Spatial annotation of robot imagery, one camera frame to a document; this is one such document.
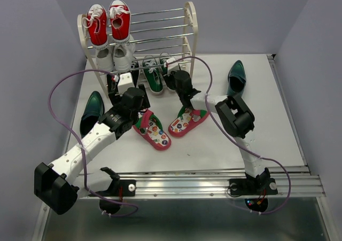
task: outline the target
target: gray wall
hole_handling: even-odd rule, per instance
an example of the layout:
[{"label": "gray wall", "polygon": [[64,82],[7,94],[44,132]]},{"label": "gray wall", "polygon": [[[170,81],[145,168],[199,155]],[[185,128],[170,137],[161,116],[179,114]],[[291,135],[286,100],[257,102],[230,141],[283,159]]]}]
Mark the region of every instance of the gray wall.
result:
[{"label": "gray wall", "polygon": [[[30,240],[41,201],[33,172],[61,155],[66,132],[47,107],[51,87],[84,65],[84,56],[56,0],[0,0],[0,240]],[[71,121],[80,89],[73,79],[54,108]]]},{"label": "gray wall", "polygon": [[309,0],[276,57],[310,169],[342,229],[342,1]]},{"label": "gray wall", "polygon": [[[113,0],[57,0],[76,30],[76,17],[95,3],[108,9]],[[124,0],[133,13],[174,9],[193,1],[198,14],[198,52],[277,53],[307,0]],[[177,25],[182,21],[168,21]],[[145,34],[139,38],[156,37]]]}]

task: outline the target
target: sandal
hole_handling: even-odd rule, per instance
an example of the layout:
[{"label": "sandal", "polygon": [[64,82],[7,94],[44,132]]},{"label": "sandal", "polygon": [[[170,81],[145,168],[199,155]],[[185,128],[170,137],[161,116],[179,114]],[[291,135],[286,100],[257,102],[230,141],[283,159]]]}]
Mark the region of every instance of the sandal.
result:
[{"label": "sandal", "polygon": [[150,110],[139,112],[138,123],[133,128],[157,150],[166,150],[171,146],[171,139],[162,130],[161,122]]},{"label": "sandal", "polygon": [[169,126],[169,133],[177,138],[183,137],[193,128],[204,122],[209,113],[205,110],[192,110],[184,106],[178,113],[175,119]]}]

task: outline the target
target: pink sandal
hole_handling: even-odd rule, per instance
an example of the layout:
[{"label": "pink sandal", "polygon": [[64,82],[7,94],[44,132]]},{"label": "pink sandal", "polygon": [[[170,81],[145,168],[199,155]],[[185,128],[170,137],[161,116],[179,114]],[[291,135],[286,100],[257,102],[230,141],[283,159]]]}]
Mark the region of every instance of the pink sandal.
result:
[{"label": "pink sandal", "polygon": [[181,138],[204,122],[208,115],[209,113],[205,110],[192,110],[182,107],[177,119],[170,124],[168,131],[172,136]]},{"label": "pink sandal", "polygon": [[150,110],[139,113],[139,121],[133,128],[157,150],[167,150],[171,146],[171,139],[162,130],[161,122]]}]

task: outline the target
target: table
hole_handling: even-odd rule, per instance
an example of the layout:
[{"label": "table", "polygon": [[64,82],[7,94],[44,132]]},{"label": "table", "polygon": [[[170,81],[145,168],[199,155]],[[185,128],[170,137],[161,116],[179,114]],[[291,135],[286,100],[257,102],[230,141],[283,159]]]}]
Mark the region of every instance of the table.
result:
[{"label": "table", "polygon": [[[200,58],[212,69],[213,86],[210,94],[214,95],[226,94],[230,67],[236,60],[242,61],[247,78],[243,99],[255,115],[254,151],[278,160],[285,167],[305,165],[267,56],[200,55]],[[85,68],[91,68],[89,62]],[[192,79],[196,89],[206,91],[209,73],[199,61],[195,61]],[[81,116],[94,90],[102,95],[106,110],[112,106],[95,74],[85,73],[73,123],[73,129],[78,134]],[[150,110],[167,130],[182,106],[177,94],[166,88],[159,96],[152,95],[149,90],[147,93]],[[210,117],[183,138],[171,139],[172,145],[168,150],[157,151],[132,129],[88,163],[88,172],[105,166],[118,173],[244,168],[239,149],[227,140]],[[75,144],[76,140],[71,136],[68,149]],[[265,164],[276,166],[268,161]]]}]

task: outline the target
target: white shoelace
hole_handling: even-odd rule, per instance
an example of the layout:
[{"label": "white shoelace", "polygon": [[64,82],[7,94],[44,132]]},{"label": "white shoelace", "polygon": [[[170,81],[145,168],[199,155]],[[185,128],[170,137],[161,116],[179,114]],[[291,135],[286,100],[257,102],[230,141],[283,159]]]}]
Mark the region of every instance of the white shoelace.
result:
[{"label": "white shoelace", "polygon": [[89,13],[91,13],[90,19],[83,17],[82,18],[82,24],[83,26],[88,29],[89,27],[91,27],[92,23],[94,22],[95,18],[97,18],[99,20],[99,18],[101,17],[101,15],[103,14],[103,11],[100,7],[95,7],[93,9],[93,11],[89,11]]},{"label": "white shoelace", "polygon": [[[155,60],[150,60],[150,61],[147,61],[145,62],[145,65],[146,66],[156,66],[157,65],[157,62]],[[153,71],[157,71],[157,69],[155,67],[151,67],[149,69],[149,73],[152,74]]]},{"label": "white shoelace", "polygon": [[125,10],[123,6],[111,7],[109,10],[110,17],[114,18],[116,15],[121,15],[122,13],[129,14],[130,12]]}]

